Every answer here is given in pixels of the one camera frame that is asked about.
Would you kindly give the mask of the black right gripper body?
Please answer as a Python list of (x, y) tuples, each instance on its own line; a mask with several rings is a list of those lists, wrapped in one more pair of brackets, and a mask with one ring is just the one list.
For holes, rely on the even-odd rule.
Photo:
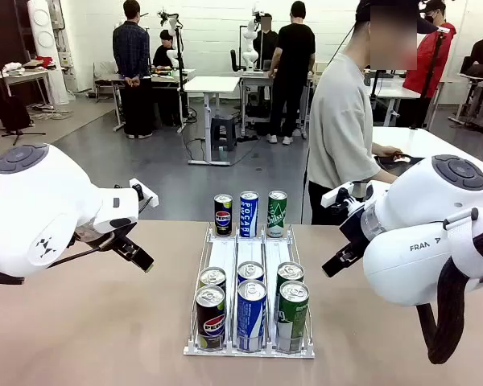
[(364, 252), (369, 245), (369, 239), (363, 231), (361, 217), (365, 209), (360, 207), (344, 221), (339, 230), (344, 235), (348, 244), (345, 246), (352, 252)]

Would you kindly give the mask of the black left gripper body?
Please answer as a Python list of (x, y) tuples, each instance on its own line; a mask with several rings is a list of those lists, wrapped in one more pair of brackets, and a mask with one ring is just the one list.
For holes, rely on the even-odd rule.
[(91, 219), (76, 228), (74, 239), (95, 248), (98, 252), (109, 250), (137, 252), (139, 246), (128, 237), (136, 224), (129, 218), (106, 220), (98, 223), (95, 219)]

